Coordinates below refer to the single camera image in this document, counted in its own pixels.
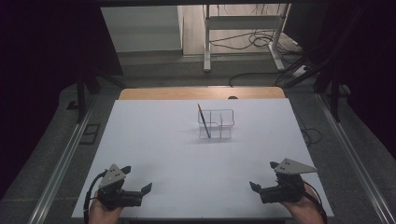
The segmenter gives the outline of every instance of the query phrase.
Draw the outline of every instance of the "black cable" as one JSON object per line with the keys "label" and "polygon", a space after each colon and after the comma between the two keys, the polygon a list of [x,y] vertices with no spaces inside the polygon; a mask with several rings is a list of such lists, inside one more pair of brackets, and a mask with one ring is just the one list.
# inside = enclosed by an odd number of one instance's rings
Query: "black cable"
{"label": "black cable", "polygon": [[102,172],[101,174],[99,174],[91,183],[90,185],[90,189],[87,191],[87,194],[85,195],[85,202],[84,202],[84,223],[88,224],[89,220],[90,220],[90,200],[91,198],[91,194],[92,194],[92,189],[95,186],[96,181],[105,176],[105,174],[107,173],[107,170],[105,170],[104,172]]}
{"label": "black cable", "polygon": [[[318,129],[314,129],[314,128],[309,128],[308,129],[308,128],[306,128],[303,119],[301,118],[300,114],[297,112],[297,109],[294,107],[294,105],[291,102],[290,102],[290,105],[291,105],[291,108],[294,111],[294,114],[296,114],[297,119],[299,119],[301,124],[303,125],[303,129],[300,129],[300,130],[301,130],[301,133],[303,134],[303,137],[306,136],[308,138],[308,141],[305,141],[306,146],[310,147],[312,144],[316,144],[316,143],[320,142],[322,140],[321,132]],[[313,142],[312,141],[312,137],[309,134],[309,131],[316,131],[319,134],[319,140]]]}
{"label": "black cable", "polygon": [[235,78],[237,78],[237,77],[242,77],[242,76],[248,76],[248,75],[271,75],[271,74],[279,74],[278,72],[273,72],[273,73],[254,73],[254,72],[251,72],[251,73],[242,73],[242,74],[238,74],[238,75],[236,75],[236,76],[233,76],[233,77],[231,77],[229,80],[228,80],[228,84],[230,85],[230,87],[233,87],[233,80],[235,79]]}
{"label": "black cable", "polygon": [[280,4],[277,5],[276,15],[277,15],[277,13],[279,13],[279,9],[280,9]]}
{"label": "black cable", "polygon": [[262,15],[262,13],[264,12],[264,7],[265,7],[265,4],[262,4],[262,12],[260,13],[260,15]]}
{"label": "black cable", "polygon": [[[262,32],[265,32],[265,31],[259,31],[258,32],[256,30],[252,35],[250,35],[248,37],[248,41],[250,42],[250,44],[253,44],[257,48],[262,48],[262,47],[268,46],[270,44],[270,42],[273,41],[271,36],[267,35],[266,33],[260,34]],[[263,41],[264,44],[261,44],[261,45],[257,44],[256,41],[258,41],[258,40]]]}
{"label": "black cable", "polygon": [[299,56],[302,56],[302,54],[297,53],[297,52],[295,52],[295,53],[281,53],[280,54],[280,58],[282,59],[282,61],[285,62],[285,63],[289,63],[289,64],[294,64],[295,62],[291,62],[291,61],[289,61],[289,59],[285,59],[285,55],[299,55]]}
{"label": "black cable", "polygon": [[242,34],[242,35],[233,35],[233,36],[229,36],[229,37],[225,37],[225,38],[222,38],[222,39],[216,39],[216,40],[210,40],[210,42],[218,42],[218,41],[222,41],[222,40],[228,40],[228,39],[233,39],[233,38],[237,38],[237,37],[241,37],[241,36],[244,36],[244,35],[255,35],[255,34],[260,34],[260,33],[263,33],[263,32],[265,32],[265,31],[258,31],[258,32],[249,32],[249,33],[245,33],[245,34]]}
{"label": "black cable", "polygon": [[247,45],[247,46],[245,46],[245,47],[242,47],[242,48],[233,48],[233,47],[226,46],[226,45],[214,44],[214,43],[212,43],[211,41],[209,41],[209,43],[210,43],[211,45],[213,45],[213,46],[224,47],[224,48],[226,48],[226,49],[247,49],[248,47],[250,47],[250,46],[253,45],[253,43],[250,43],[249,45]]}
{"label": "black cable", "polygon": [[[320,45],[314,46],[310,50],[305,50],[304,54],[303,54],[303,57],[305,57],[307,59],[309,57],[312,57],[312,54],[314,52],[316,52],[318,50],[321,50],[321,49],[326,49],[327,47],[329,47],[329,45],[334,41],[334,39],[337,37],[337,35],[342,31],[342,29],[346,25],[346,23],[347,23],[346,18],[347,17],[348,17],[348,15],[345,15],[344,20],[342,20],[339,24],[337,24],[337,26],[326,37],[326,39],[324,41],[322,41],[322,43]],[[320,63],[318,65],[318,69],[322,69],[327,63],[328,63],[328,61],[326,61],[326,60],[324,62]],[[300,65],[301,66],[302,64],[300,63],[300,61],[297,61],[296,63],[291,65],[290,68],[295,69],[296,65]],[[282,86],[287,86],[288,80],[290,80],[292,78],[292,74],[293,74],[290,70],[289,71],[285,71],[281,76],[279,76],[279,78],[276,80],[274,86],[278,86],[280,81],[283,81],[283,85]]]}
{"label": "black cable", "polygon": [[286,185],[286,186],[288,186],[291,189],[294,189],[296,192],[300,193],[302,196],[304,196],[309,201],[311,201],[315,205],[315,207],[319,210],[320,216],[323,219],[323,223],[327,224],[326,211],[323,208],[323,205],[322,205],[322,202],[321,202],[320,196],[318,195],[317,190],[314,187],[312,187],[312,185],[310,185],[310,184],[306,183],[305,181],[303,181],[303,184],[307,184],[317,194],[318,200],[314,196],[312,196],[311,194],[307,193],[306,191],[299,191],[293,185],[291,185],[291,184],[289,184],[289,183],[287,183],[285,181],[281,181],[281,180],[277,180],[277,181],[282,183],[282,184],[284,184],[284,185]]}
{"label": "black cable", "polygon": [[299,55],[305,55],[305,52],[303,51],[293,51],[293,50],[288,50],[285,47],[282,46],[282,44],[280,44],[280,42],[277,42],[278,46],[278,50],[281,53],[294,53],[294,54],[299,54]]}
{"label": "black cable", "polygon": [[254,11],[257,11],[258,8],[259,8],[259,4],[256,4],[256,7],[253,9],[253,11],[250,12],[250,15],[251,15]]}
{"label": "black cable", "polygon": [[296,71],[299,67],[301,67],[306,61],[305,56],[302,56],[299,60],[297,60],[295,63],[293,63],[291,66],[289,66],[283,73],[276,79],[275,83],[273,86],[278,86],[282,87],[282,85],[279,85],[281,81],[284,82],[283,85],[285,85],[286,81],[292,76],[294,71]]}

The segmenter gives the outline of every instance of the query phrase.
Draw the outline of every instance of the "white tabletop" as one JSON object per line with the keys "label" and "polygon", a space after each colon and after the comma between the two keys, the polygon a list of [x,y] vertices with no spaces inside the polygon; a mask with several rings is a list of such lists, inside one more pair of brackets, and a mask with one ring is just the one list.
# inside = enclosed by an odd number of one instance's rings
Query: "white tabletop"
{"label": "white tabletop", "polygon": [[[197,104],[232,109],[232,138],[199,138]],[[282,205],[263,204],[249,185],[276,186],[270,161],[285,158],[314,166],[288,99],[116,101],[72,217],[83,217],[91,182],[116,163],[132,166],[123,189],[152,183],[142,205],[125,208],[121,217],[288,218]],[[332,217],[318,174],[302,177]]]}

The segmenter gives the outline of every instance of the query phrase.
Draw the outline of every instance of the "hand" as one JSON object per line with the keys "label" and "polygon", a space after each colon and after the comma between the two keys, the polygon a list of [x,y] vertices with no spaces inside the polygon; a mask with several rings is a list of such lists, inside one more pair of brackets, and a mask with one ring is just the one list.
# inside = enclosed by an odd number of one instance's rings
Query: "hand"
{"label": "hand", "polygon": [[90,208],[90,224],[115,224],[119,220],[123,207],[109,211],[101,202],[94,199]]}
{"label": "hand", "polygon": [[[315,199],[318,196],[308,185],[304,184],[305,192],[312,195]],[[323,219],[319,210],[313,202],[303,196],[297,203],[284,202],[283,204],[299,224],[323,224]]]}

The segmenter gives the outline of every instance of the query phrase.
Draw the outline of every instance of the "metal rail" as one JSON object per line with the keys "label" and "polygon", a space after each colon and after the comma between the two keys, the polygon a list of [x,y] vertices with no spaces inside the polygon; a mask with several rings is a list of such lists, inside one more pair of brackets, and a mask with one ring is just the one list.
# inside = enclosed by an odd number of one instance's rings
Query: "metal rail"
{"label": "metal rail", "polygon": [[28,223],[43,223],[46,219],[46,216],[50,210],[56,193],[58,192],[62,180],[64,179],[64,175],[67,171],[70,161],[72,160],[73,155],[76,151],[78,142],[84,132],[88,120],[90,119],[95,102],[96,95],[92,95],[88,99],[87,113],[83,117],[81,123],[79,123],[73,131],[73,135],[67,143],[67,146],[64,149],[64,153],[62,154],[57,165],[55,166],[55,169],[53,170],[52,175],[49,178],[49,182],[44,188],[43,193],[41,194],[41,197],[38,200],[38,203],[35,206],[35,210],[33,211]]}
{"label": "metal rail", "polygon": [[389,206],[384,199],[384,196],[382,196],[382,193],[379,191],[378,186],[370,177],[369,173],[361,162],[361,159],[359,158],[359,155],[356,153],[355,148],[347,137],[347,134],[344,131],[342,124],[335,121],[334,117],[332,116],[332,112],[328,109],[329,103],[324,93],[317,93],[316,96],[318,97],[322,110],[324,111],[327,120],[332,126],[332,129],[334,130],[334,133],[336,134],[342,149],[346,153],[346,157],[348,158],[353,170],[355,171],[356,176],[361,182],[361,185],[366,191],[369,200],[371,201],[376,213],[378,214],[378,217],[384,224],[396,223],[392,213],[390,212]]}

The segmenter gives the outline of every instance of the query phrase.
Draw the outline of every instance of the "transparent box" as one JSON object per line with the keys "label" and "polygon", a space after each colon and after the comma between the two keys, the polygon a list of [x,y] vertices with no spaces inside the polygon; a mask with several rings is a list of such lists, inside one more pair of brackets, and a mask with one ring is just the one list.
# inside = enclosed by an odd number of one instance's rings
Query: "transparent box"
{"label": "transparent box", "polygon": [[198,111],[200,138],[231,138],[231,128],[234,125],[233,110],[217,109],[202,110],[206,127]]}

